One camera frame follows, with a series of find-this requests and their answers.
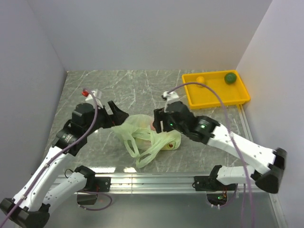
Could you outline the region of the pale green plastic bag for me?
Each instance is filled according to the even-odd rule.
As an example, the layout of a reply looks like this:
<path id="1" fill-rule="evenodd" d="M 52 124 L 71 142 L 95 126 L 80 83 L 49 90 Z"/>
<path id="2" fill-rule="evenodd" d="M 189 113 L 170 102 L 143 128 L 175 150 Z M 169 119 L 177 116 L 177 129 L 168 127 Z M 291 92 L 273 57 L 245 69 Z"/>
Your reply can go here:
<path id="1" fill-rule="evenodd" d="M 122 125 L 112 127 L 114 134 L 124 144 L 140 169 L 151 163 L 160 151 L 179 148 L 181 133 L 173 130 L 157 133 L 152 125 L 153 118 L 145 114 L 129 116 Z"/>

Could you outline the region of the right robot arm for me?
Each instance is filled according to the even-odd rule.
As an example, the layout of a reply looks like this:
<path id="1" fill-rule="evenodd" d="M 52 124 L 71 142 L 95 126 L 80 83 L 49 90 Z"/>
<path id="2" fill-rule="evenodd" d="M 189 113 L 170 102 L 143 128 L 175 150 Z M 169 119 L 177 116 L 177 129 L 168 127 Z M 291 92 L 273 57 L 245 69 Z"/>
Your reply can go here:
<path id="1" fill-rule="evenodd" d="M 157 133 L 176 130 L 194 142 L 221 149 L 242 161 L 241 166 L 216 165 L 209 176 L 195 176 L 196 191 L 231 190 L 237 184 L 254 184 L 259 189 L 277 194 L 285 172 L 287 152 L 282 148 L 263 147 L 233 132 L 218 121 L 196 116 L 182 102 L 174 102 L 153 111 Z"/>

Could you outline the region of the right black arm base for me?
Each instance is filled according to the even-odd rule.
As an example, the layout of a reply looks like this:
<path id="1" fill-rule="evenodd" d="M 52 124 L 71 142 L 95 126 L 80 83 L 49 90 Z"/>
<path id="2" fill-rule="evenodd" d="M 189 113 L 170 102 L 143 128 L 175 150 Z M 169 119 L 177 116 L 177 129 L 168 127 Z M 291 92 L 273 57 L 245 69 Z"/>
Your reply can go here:
<path id="1" fill-rule="evenodd" d="M 192 187 L 195 191 L 206 192 L 207 203 L 212 208 L 221 209 L 238 197 L 237 184 L 224 185 L 209 176 L 194 176 Z"/>

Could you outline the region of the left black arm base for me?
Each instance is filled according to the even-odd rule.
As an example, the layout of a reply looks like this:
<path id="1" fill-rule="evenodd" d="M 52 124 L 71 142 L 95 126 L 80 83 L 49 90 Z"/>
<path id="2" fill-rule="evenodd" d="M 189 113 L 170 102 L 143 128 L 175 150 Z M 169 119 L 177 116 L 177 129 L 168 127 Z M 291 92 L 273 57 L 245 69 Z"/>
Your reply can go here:
<path id="1" fill-rule="evenodd" d="M 89 211 L 104 210 L 111 206 L 113 198 L 107 194 L 110 190 L 111 178 L 94 178 L 88 181 L 83 189 L 77 193 L 77 204 L 79 207 Z M 108 203 L 101 208 L 88 208 L 87 206 L 95 205 L 98 202 L 99 197 L 105 197 L 108 199 Z"/>

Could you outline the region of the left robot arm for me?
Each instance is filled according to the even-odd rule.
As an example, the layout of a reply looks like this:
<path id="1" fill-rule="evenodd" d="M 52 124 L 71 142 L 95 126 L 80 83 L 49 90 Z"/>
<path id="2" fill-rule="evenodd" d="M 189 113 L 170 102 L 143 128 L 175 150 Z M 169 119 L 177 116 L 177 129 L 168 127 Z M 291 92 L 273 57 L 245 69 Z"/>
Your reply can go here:
<path id="1" fill-rule="evenodd" d="M 112 114 L 108 114 L 103 105 L 93 103 L 81 103 L 75 107 L 71 119 L 56 134 L 46 157 L 27 184 L 13 198 L 4 198 L 0 203 L 6 220 L 22 228 L 43 228 L 51 213 L 72 194 L 82 190 L 93 193 L 109 190 L 110 179 L 97 181 L 95 172 L 83 165 L 63 183 L 51 187 L 60 171 L 86 145 L 90 134 L 100 128 L 120 126 L 128 118 L 128 113 L 120 110 L 113 101 L 108 104 Z"/>

